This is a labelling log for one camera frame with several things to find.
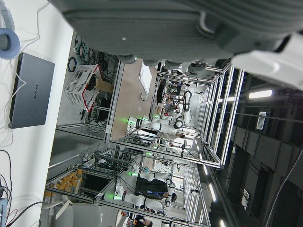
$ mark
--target laptop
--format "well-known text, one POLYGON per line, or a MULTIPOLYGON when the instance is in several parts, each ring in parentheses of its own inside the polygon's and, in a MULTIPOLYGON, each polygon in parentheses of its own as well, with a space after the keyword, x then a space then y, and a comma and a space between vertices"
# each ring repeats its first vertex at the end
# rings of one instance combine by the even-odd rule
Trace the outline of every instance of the laptop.
MULTIPOLYGON (((52 62, 27 53, 19 55, 17 73, 27 84, 12 99, 10 128, 45 124, 54 66, 52 62)), ((14 92, 22 84, 16 77, 14 92)))

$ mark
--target ceiling light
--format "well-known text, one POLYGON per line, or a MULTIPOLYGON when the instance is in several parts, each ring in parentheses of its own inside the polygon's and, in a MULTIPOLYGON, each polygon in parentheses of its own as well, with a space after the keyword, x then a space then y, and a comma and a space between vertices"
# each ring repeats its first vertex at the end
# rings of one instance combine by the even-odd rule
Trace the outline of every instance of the ceiling light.
POLYGON ((235 100, 235 97, 233 97, 233 96, 227 98, 227 102, 231 102, 231 101, 233 101, 233 100, 235 100))
POLYGON ((259 92, 252 92, 249 94, 249 98, 264 98, 270 97, 273 93, 273 90, 266 90, 266 91, 259 91, 259 92))
POLYGON ((223 220, 220 221, 220 226, 225 227, 225 224, 224 224, 223 220))
POLYGON ((205 175, 207 176, 208 175, 208 171, 207 171, 207 168, 206 168, 205 165, 203 165, 203 169, 204 169, 205 175))
POLYGON ((216 202, 216 196, 214 194, 214 189, 211 183, 209 184, 209 189, 210 189, 210 193, 212 194, 213 201, 216 202))

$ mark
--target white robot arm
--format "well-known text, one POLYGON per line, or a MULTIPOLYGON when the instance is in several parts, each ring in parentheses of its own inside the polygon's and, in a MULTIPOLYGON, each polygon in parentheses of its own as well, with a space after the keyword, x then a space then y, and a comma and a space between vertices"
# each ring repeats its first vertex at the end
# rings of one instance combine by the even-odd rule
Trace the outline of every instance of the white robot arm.
POLYGON ((149 128, 163 133, 176 134, 177 129, 182 128, 183 122, 181 120, 176 120, 174 125, 161 124, 157 122, 145 121, 142 119, 136 119, 134 117, 129 117, 127 124, 127 132, 133 129, 149 128))
POLYGON ((191 119, 191 113, 189 109, 190 98, 192 94, 190 91, 186 91, 183 95, 183 111, 182 111, 182 119, 184 124, 189 124, 191 119))

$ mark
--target white cable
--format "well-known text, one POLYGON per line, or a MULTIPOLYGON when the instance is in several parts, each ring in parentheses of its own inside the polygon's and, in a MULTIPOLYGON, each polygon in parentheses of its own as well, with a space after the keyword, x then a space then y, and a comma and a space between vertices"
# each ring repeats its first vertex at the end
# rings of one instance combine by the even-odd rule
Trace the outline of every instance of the white cable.
POLYGON ((283 188, 285 182, 287 181, 288 177, 290 176, 290 174, 291 174, 292 171, 294 170, 295 165, 298 163, 298 161, 299 161, 299 159, 300 159, 302 153, 303 153, 303 149, 301 149, 298 158, 297 158, 296 161, 294 162, 294 165, 292 166, 292 168, 290 169, 289 173, 287 174, 287 176, 286 176, 285 179, 283 180, 281 186, 279 187, 279 189, 278 189, 278 191, 277 191, 277 193, 276 193, 276 196, 275 196, 275 198, 274 198, 274 202, 273 202, 273 204, 272 204, 272 206, 271 206, 271 208, 270 208, 270 213, 269 213, 269 215, 268 215, 268 218, 267 218, 267 220, 266 220, 266 223, 265 223, 264 227, 267 227, 267 226, 268 226, 269 221, 270 221, 270 218, 271 218, 272 213, 273 213, 273 211, 274 211, 274 208, 275 208, 275 206, 276 206, 276 201, 277 201, 277 199, 278 199, 278 197, 279 197, 279 194, 280 194, 280 192, 281 192, 281 190, 282 190, 282 188, 283 188))
MULTIPOLYGON (((25 41, 31 41, 31 40, 32 40, 32 41, 31 41, 30 43, 28 43, 25 47, 23 47, 23 48, 20 50, 19 53, 23 52, 23 51, 25 50, 25 48, 27 48, 29 45, 33 44, 34 42, 36 42, 36 41, 38 41, 38 40, 40 39, 39 18, 38 18, 38 16, 39 16, 40 11, 43 10, 43 9, 45 9, 48 5, 49 5, 49 2, 47 2, 47 3, 46 3, 45 5, 43 5, 40 9, 38 9, 37 14, 36 14, 36 19, 37 19, 37 35, 36 35, 36 37, 33 38, 33 39, 24 40, 24 42, 25 42, 25 41)), ((12 61, 12 60, 9 61, 9 65, 10 65, 11 69, 12 69, 13 71, 15 71, 15 70, 14 70, 14 67, 13 67, 13 65, 12 65, 12 63, 11 63, 11 61, 12 61)), ((8 100, 8 101, 3 105, 3 107, 0 109, 0 110, 2 110, 2 109, 4 108, 4 120, 5 120, 5 119, 8 120, 8 122, 7 122, 6 124, 4 124, 4 126, 2 126, 2 127, 0 128, 0 130, 2 130, 4 127, 7 127, 8 124, 9 124, 9 122, 10 122, 9 118, 7 117, 7 116, 8 116, 8 105, 9 105, 9 102, 10 102, 11 99, 16 95, 16 93, 17 93, 23 86, 25 86, 25 85, 27 84, 23 79, 21 79, 21 77, 20 77, 16 72, 15 72, 15 75, 18 77, 19 80, 21 80, 21 81, 23 82, 23 84, 22 84, 22 85, 21 85, 21 86, 20 86, 20 87, 11 95, 11 96, 10 96, 9 100, 8 100)), ((8 137, 11 137, 11 142, 10 142, 9 144, 6 144, 6 145, 0 145, 0 147, 7 147, 7 146, 10 146, 10 145, 13 143, 13 141, 14 141, 13 130, 10 129, 9 127, 7 127, 7 128, 8 128, 8 130, 9 130, 9 135, 8 135, 8 137)))

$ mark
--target white table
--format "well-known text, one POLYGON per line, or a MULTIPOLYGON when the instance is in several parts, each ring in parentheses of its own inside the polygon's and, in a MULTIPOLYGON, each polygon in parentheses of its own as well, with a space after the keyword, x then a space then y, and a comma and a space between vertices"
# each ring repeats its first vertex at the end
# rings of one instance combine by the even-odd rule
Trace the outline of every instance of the white table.
MULTIPOLYGON (((25 40, 36 37, 36 13, 47 1, 4 1, 14 18, 15 30, 21 40, 21 48, 23 48, 29 43, 25 40)), ((13 143, 8 147, 0 146, 0 149, 5 149, 11 156, 13 182, 11 210, 18 209, 18 214, 28 205, 43 199, 73 33, 73 29, 51 4, 39 13, 38 18, 40 39, 28 46, 23 52, 55 63, 46 124, 14 129, 13 143)), ((0 106, 3 106, 9 99, 14 80, 14 71, 9 67, 9 61, 0 60, 0 106)), ((5 125, 6 121, 7 118, 4 118, 2 109, 0 112, 0 127, 5 125)), ((7 134, 6 129, 0 130, 0 145, 10 141, 5 140, 7 134)), ((9 161, 4 152, 0 152, 0 174, 5 176, 9 184, 9 161)), ((40 211, 41 204, 31 207, 13 226, 37 226, 40 211)))

